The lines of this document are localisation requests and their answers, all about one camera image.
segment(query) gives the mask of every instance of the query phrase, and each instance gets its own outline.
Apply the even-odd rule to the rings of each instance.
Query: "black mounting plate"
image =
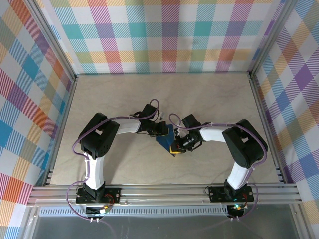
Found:
[[[227,198],[226,193],[224,192],[224,187],[208,187],[209,200],[211,203],[245,203],[246,199],[244,194],[247,196],[247,202],[254,201],[253,191],[250,186],[243,188],[241,193],[238,193],[233,199]]]
[[[77,189],[77,197],[76,197],[75,203],[76,204],[90,204],[90,203],[107,204],[110,202],[109,197],[106,196],[107,194],[113,197],[114,203],[120,202],[121,188],[105,188],[104,197],[102,197],[102,199],[99,202],[97,202],[89,193],[87,193],[84,190],[84,188],[80,187]]]

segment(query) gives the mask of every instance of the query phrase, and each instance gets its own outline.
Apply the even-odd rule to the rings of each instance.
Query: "plaid fabric backdrop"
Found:
[[[257,77],[285,171],[319,238],[318,72],[319,0],[300,0]]]
[[[38,0],[86,74],[247,71],[283,2]]]
[[[0,1],[0,238],[16,238],[71,80],[22,0]]]

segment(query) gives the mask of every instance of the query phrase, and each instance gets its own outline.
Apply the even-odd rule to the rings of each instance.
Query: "beige table surface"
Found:
[[[127,116],[152,98],[159,100],[166,121],[172,112],[181,118],[194,114],[201,123],[247,119],[265,139],[245,73],[81,75],[51,184],[84,178],[83,157],[74,155],[71,146],[95,113]],[[225,143],[205,142],[194,152],[172,157],[155,138],[126,133],[116,136],[105,158],[104,177],[107,184],[223,183],[233,164]],[[270,153],[250,181],[278,182]]]

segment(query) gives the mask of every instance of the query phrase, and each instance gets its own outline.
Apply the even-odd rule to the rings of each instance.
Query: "plaid wall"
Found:
[[[16,238],[71,80],[22,0],[0,1],[0,238]]]
[[[38,0],[74,69],[87,74],[247,71],[283,2]]]
[[[319,0],[299,0],[257,77],[285,171],[319,238],[318,72]]]

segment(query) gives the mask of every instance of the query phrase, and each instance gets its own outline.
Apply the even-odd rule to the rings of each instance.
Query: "black bracket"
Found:
[[[121,188],[104,188],[103,196],[98,201],[94,199],[84,188],[79,187],[76,191],[76,204],[107,204],[110,202],[110,197],[114,199],[114,203],[120,202]]]
[[[229,198],[225,193],[225,187],[208,187],[209,201],[211,203],[246,203],[253,202],[254,195],[250,186],[244,187],[240,193]]]

